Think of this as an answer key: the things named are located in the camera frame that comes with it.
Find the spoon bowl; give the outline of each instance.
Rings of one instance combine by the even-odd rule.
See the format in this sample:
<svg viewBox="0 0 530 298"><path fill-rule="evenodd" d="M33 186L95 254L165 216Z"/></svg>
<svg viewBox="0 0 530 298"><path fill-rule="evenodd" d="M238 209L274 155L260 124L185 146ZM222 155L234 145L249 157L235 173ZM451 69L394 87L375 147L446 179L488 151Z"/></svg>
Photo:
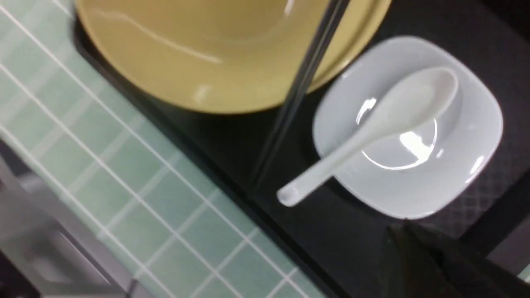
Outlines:
<svg viewBox="0 0 530 298"><path fill-rule="evenodd" d="M439 117L453 101L457 90L458 79L448 67L422 69L400 80L376 104L354 135L282 187L277 192L278 199L288 207L298 204L368 145L406 133Z"/></svg>

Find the white saucer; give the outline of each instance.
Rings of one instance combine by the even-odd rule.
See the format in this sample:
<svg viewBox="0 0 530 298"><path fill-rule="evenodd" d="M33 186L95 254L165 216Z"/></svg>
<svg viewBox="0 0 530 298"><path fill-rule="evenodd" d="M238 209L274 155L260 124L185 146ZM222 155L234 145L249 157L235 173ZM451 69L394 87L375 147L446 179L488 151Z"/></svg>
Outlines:
<svg viewBox="0 0 530 298"><path fill-rule="evenodd" d="M381 140L352 157L335 178L370 207L396 218L422 218L449 204L482 171L502 135L502 114L488 88L462 63L415 37L380 43L351 65L322 99L313 123L320 156L342 144L401 78L448 66L459 89L438 119Z"/></svg>

